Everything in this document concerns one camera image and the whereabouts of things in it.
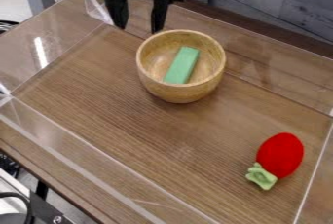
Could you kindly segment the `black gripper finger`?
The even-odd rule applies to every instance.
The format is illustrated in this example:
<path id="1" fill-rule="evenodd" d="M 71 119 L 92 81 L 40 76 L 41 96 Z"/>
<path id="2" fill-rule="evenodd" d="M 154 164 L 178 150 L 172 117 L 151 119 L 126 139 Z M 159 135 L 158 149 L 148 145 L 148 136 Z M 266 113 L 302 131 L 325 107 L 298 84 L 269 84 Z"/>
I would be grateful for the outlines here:
<path id="1" fill-rule="evenodd" d="M 104 0 L 104 1 L 115 26 L 119 29 L 126 29 L 127 20 L 128 20 L 127 0 Z"/>
<path id="2" fill-rule="evenodd" d="M 164 28 L 167 18 L 168 0 L 154 0 L 151 12 L 151 32 L 156 33 Z"/>

